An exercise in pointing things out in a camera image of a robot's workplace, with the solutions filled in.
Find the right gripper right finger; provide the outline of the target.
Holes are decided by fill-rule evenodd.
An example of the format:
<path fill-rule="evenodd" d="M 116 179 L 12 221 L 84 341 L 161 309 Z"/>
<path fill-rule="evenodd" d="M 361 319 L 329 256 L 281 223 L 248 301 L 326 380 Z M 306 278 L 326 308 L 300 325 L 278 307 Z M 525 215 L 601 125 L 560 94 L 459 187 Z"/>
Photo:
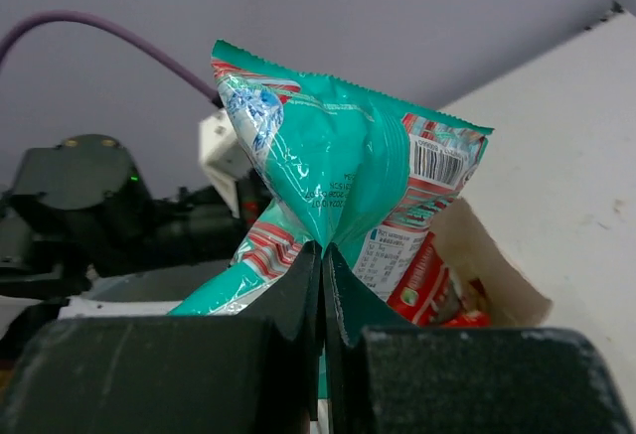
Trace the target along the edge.
<path fill-rule="evenodd" d="M 334 433 L 630 433 L 607 366 L 565 329 L 419 328 L 322 263 Z"/>

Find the red Chuba cassava chips bag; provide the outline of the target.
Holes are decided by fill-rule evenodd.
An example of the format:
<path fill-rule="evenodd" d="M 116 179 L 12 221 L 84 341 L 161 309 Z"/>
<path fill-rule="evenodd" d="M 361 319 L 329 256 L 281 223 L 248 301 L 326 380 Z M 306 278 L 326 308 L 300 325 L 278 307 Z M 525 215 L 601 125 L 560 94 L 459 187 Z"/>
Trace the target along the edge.
<path fill-rule="evenodd" d="M 419 327 L 481 328 L 491 325 L 489 300 L 478 278 L 463 280 L 435 249 L 429 233 L 388 299 Z"/>

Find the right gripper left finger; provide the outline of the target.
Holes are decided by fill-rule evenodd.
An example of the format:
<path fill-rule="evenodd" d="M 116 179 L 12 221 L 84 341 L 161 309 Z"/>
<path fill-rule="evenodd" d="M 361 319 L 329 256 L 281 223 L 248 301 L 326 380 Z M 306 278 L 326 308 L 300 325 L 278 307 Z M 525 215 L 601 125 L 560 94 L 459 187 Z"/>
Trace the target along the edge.
<path fill-rule="evenodd" d="M 306 433 L 317 415 L 321 249 L 234 315 L 65 319 L 30 341 L 5 433 Z"/>

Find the white paper bag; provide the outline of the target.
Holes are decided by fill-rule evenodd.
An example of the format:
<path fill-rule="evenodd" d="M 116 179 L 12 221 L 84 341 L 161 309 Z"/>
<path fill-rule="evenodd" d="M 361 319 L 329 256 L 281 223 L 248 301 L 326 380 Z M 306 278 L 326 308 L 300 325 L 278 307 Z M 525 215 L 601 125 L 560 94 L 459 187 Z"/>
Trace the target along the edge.
<path fill-rule="evenodd" d="M 493 327 L 535 327 L 546 320 L 553 301 L 500 250 L 466 200 L 434 216 L 430 228 L 469 310 L 487 314 Z"/>

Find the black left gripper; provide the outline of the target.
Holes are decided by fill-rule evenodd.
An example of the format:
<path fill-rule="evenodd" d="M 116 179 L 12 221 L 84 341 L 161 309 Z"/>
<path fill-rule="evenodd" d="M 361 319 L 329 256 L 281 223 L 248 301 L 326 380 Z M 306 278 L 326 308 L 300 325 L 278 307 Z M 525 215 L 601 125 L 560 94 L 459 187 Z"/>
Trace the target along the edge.
<path fill-rule="evenodd" d="M 235 188 L 237 216 L 212 185 L 181 187 L 175 199 L 156 200 L 154 219 L 140 238 L 120 244 L 113 255 L 91 258 L 96 273 L 126 275 L 232 258 L 271 201 L 258 175 L 239 180 Z"/>

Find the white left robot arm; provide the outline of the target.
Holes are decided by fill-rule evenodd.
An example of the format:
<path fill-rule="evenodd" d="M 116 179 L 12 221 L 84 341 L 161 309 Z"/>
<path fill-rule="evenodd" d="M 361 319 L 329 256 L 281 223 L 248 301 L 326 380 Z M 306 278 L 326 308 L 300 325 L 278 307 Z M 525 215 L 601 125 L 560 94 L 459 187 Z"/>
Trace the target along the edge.
<path fill-rule="evenodd" d="M 269 201 L 255 172 L 156 199 L 129 150 L 98 134 L 24 154 L 1 195 L 1 323 L 53 303 L 71 316 L 161 315 L 230 259 Z"/>

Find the teal snack packet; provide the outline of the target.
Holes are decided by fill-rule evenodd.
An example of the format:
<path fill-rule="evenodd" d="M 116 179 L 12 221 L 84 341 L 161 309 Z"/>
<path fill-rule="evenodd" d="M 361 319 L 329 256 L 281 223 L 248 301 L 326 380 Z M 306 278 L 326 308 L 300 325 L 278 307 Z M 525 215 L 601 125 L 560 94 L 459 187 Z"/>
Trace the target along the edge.
<path fill-rule="evenodd" d="M 381 300 L 478 168 L 490 129 L 228 42 L 211 64 L 239 146 L 272 195 L 229 268 L 176 308 L 234 314 L 286 275 L 302 246 L 335 244 Z"/>

